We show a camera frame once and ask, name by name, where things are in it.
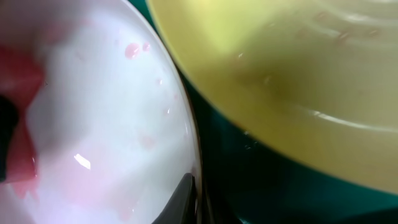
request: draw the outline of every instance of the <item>teal table surface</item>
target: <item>teal table surface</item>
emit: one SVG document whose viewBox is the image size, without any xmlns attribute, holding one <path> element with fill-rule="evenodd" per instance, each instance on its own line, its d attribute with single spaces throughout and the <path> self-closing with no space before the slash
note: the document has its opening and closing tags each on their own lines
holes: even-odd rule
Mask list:
<svg viewBox="0 0 398 224">
<path fill-rule="evenodd" d="M 130 0 L 154 26 L 145 0 Z M 195 112 L 203 171 L 247 223 L 333 222 L 398 208 L 395 195 L 345 182 L 292 162 L 228 122 L 181 75 Z"/>
</svg>

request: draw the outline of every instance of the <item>yellow bowl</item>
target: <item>yellow bowl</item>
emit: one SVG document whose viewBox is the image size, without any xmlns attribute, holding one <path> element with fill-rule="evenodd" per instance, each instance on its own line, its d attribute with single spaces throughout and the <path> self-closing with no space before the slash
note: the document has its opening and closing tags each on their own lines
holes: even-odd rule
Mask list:
<svg viewBox="0 0 398 224">
<path fill-rule="evenodd" d="M 398 193 L 398 7 L 370 0 L 147 0 L 178 66 L 281 154 Z"/>
</svg>

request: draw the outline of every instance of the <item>dish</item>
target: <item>dish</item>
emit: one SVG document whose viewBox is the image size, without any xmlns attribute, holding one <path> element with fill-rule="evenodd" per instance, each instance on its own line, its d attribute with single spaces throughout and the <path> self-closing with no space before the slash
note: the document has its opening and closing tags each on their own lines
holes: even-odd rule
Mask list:
<svg viewBox="0 0 398 224">
<path fill-rule="evenodd" d="M 127 1 L 4 0 L 0 30 L 46 72 L 27 113 L 37 178 L 0 186 L 2 223 L 150 224 L 187 172 L 200 194 L 183 85 Z"/>
<path fill-rule="evenodd" d="M 177 65 L 232 122 L 306 166 L 398 193 L 395 4 L 147 2 Z"/>
</svg>

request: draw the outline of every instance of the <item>white plate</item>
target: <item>white plate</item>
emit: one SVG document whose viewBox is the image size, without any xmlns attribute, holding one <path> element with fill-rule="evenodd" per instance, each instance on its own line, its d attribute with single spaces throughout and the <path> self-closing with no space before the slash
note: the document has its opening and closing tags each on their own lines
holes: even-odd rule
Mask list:
<svg viewBox="0 0 398 224">
<path fill-rule="evenodd" d="M 0 43 L 48 83 L 27 114 L 38 177 L 0 186 L 2 224 L 150 224 L 184 173 L 201 186 L 183 85 L 127 1 L 3 0 Z"/>
</svg>

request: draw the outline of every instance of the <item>red object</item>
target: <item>red object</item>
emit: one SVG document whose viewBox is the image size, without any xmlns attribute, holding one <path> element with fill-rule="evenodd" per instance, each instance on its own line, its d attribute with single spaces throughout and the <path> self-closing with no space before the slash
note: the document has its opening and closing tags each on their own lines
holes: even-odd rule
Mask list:
<svg viewBox="0 0 398 224">
<path fill-rule="evenodd" d="M 36 177 L 35 151 L 27 131 L 25 113 L 43 84 L 44 73 L 31 58 L 0 46 L 0 95 L 12 101 L 19 113 L 19 123 L 7 155 L 6 182 Z"/>
</svg>

